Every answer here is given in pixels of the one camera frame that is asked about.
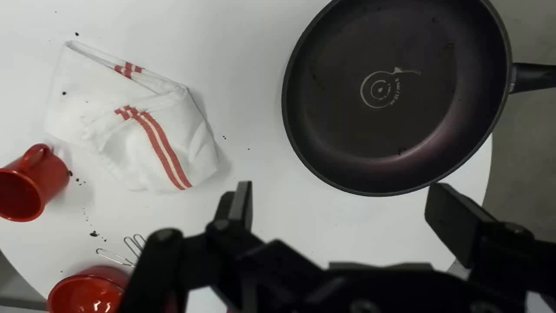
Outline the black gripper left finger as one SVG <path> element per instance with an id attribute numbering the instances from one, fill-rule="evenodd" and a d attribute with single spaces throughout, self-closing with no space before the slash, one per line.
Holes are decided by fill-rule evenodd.
<path id="1" fill-rule="evenodd" d="M 252 234 L 252 183 L 240 182 L 235 192 L 226 192 L 221 197 L 214 232 L 221 243 L 233 243 Z"/>

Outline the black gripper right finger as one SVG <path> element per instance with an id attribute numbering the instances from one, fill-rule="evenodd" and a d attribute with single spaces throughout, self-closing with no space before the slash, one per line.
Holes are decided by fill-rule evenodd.
<path id="1" fill-rule="evenodd" d="M 441 244 L 466 269 L 507 262 L 502 223 L 454 187 L 431 185 L 424 216 Z"/>

